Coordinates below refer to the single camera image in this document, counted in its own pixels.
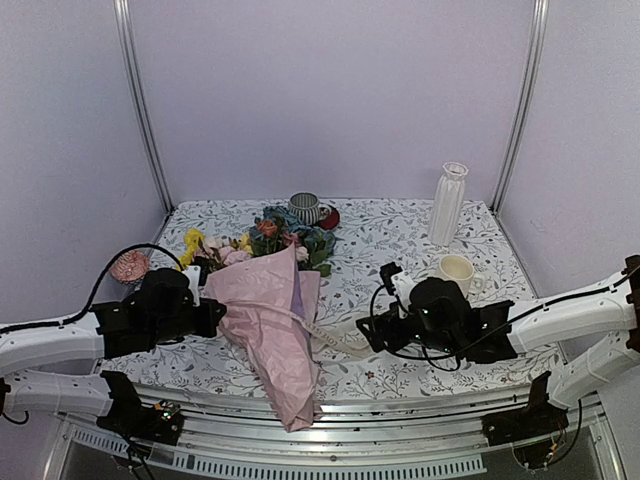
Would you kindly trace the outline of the cream printed ribbon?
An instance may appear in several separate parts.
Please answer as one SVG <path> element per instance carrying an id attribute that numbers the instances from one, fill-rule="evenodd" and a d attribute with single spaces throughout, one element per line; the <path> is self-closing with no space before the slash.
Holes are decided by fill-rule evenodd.
<path id="1" fill-rule="evenodd" d="M 342 333 L 334 334 L 331 331 L 317 326 L 315 323 L 307 321 L 305 318 L 293 312 L 286 311 L 285 314 L 291 319 L 297 321 L 312 337 L 319 340 L 323 345 L 331 347 L 334 350 L 361 359 L 374 354 L 374 351 L 367 342 L 360 342 L 358 344 L 346 343 L 341 339 Z"/>

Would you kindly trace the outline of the pink paper flower bouquet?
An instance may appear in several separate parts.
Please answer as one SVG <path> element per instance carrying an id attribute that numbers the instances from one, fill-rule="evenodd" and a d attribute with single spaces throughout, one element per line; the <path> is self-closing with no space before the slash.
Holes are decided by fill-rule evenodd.
<path id="1" fill-rule="evenodd" d="M 318 369 L 308 326 L 317 313 L 329 233 L 313 230 L 283 207 L 267 207 L 239 239 L 184 236 L 183 267 L 201 269 L 202 295 L 224 304 L 222 334 L 245 349 L 286 432 L 313 423 Z"/>

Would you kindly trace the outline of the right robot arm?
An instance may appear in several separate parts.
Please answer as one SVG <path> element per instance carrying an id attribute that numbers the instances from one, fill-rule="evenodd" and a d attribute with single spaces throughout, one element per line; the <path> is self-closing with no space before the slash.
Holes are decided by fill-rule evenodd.
<path id="1" fill-rule="evenodd" d="M 414 281 L 398 265 L 382 267 L 389 309 L 356 326 L 374 352 L 396 357 L 416 345 L 435 359 L 493 364 L 542 345 L 600 333 L 586 352 L 536 377 L 525 406 L 489 414 L 482 431 L 490 445 L 551 434 L 568 426 L 567 412 L 583 396 L 639 363 L 639 258 L 591 286 L 538 299 L 473 307 L 452 280 Z"/>

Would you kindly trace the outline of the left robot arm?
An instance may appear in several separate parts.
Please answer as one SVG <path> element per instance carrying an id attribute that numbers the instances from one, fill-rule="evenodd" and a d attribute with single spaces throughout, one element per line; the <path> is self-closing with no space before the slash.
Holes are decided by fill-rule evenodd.
<path id="1" fill-rule="evenodd" d="M 147 273 L 121 302 L 93 304 L 67 317 L 1 328 L 1 411 L 93 415 L 99 428 L 126 440 L 176 445 L 184 417 L 177 404 L 148 406 L 127 375 L 63 374 L 50 366 L 148 353 L 189 336 L 213 338 L 226 313 L 199 295 L 199 270 Z"/>

